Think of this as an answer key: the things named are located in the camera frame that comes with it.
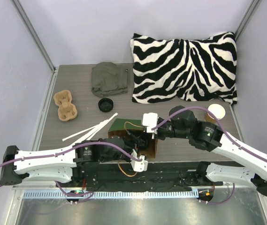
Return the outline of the green paper gift bag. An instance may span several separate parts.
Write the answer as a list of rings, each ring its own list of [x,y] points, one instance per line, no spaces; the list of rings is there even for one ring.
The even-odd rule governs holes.
[[[146,159],[154,159],[157,152],[157,141],[145,132],[141,120],[117,118],[108,130],[109,138],[119,138],[124,142],[124,151],[131,154],[144,155]]]

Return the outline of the black plastic cup lid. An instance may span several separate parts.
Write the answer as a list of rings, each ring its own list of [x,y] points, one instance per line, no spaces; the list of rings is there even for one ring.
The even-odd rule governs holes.
[[[98,108],[102,111],[102,112],[109,112],[113,109],[114,107],[114,102],[110,99],[110,98],[102,98],[99,102],[98,102]]]

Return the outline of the brown paper cups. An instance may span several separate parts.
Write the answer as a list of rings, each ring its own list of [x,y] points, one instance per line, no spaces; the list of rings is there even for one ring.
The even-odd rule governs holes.
[[[211,112],[217,120],[221,120],[225,117],[226,111],[225,108],[219,104],[211,104],[208,107],[208,111]],[[216,120],[209,113],[205,115],[205,121],[215,123]]]

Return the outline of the brown pulp cup carrier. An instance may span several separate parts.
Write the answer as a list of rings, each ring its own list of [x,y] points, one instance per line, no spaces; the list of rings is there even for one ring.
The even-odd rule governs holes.
[[[69,121],[77,116],[78,112],[72,103],[72,95],[69,90],[55,93],[53,99],[58,106],[58,117],[61,121]]]

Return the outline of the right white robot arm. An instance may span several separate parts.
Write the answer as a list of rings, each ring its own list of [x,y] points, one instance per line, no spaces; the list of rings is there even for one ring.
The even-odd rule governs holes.
[[[194,109],[193,106],[176,106],[166,119],[157,113],[145,113],[142,124],[153,139],[187,139],[196,149],[225,156],[240,164],[222,166],[201,162],[195,173],[198,184],[229,182],[254,188],[267,197],[267,154],[236,139],[220,122],[197,120]]]

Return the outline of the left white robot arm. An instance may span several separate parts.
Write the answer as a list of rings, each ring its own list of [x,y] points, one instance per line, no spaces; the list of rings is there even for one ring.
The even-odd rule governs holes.
[[[144,155],[138,155],[134,144],[119,136],[85,140],[73,145],[44,151],[23,151],[10,145],[3,156],[0,185],[13,186],[30,181],[57,181],[73,187],[82,184],[83,173],[100,163],[125,160],[139,173],[147,170]]]

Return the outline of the white paper straw upper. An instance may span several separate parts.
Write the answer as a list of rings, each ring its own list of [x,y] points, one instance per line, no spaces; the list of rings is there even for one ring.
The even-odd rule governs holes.
[[[99,125],[98,128],[95,131],[93,131],[91,135],[88,135],[88,138],[86,140],[88,140],[88,141],[91,140],[102,128],[104,128],[117,115],[118,115],[118,113],[116,112],[109,119],[102,122],[101,125]]]

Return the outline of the white paper straw lower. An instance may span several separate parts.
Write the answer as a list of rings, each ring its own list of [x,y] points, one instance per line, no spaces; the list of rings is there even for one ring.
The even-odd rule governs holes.
[[[104,122],[99,123],[98,125],[94,126],[87,134],[84,134],[79,139],[77,139],[73,144],[81,143],[85,140],[90,140],[99,130],[101,130],[104,126]]]

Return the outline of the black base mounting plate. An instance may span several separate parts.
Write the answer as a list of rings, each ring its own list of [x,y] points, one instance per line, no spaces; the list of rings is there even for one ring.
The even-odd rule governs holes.
[[[204,174],[207,162],[150,162],[147,171],[134,172],[128,163],[106,163],[75,168],[71,181],[59,183],[61,187],[98,188],[112,183],[181,184],[183,187],[213,186],[221,181],[210,181]]]

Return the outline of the olive green folded cloth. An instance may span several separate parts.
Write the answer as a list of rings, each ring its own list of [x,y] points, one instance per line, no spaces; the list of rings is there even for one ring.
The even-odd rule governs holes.
[[[92,68],[92,93],[100,98],[128,92],[128,67],[101,62]]]

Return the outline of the zebra print pillow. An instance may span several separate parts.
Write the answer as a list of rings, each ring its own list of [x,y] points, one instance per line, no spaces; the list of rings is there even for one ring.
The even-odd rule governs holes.
[[[237,47],[233,32],[194,40],[156,40],[135,33],[130,48],[134,103],[154,104],[175,97],[237,103]]]

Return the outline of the aluminium front rail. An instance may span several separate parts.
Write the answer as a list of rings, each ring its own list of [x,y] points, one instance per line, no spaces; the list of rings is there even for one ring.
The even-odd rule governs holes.
[[[218,183],[217,186],[183,187],[180,183],[112,183],[96,188],[52,187],[23,189],[21,199],[64,199],[78,202],[84,199],[171,199],[199,198],[217,188],[232,188],[230,183]]]

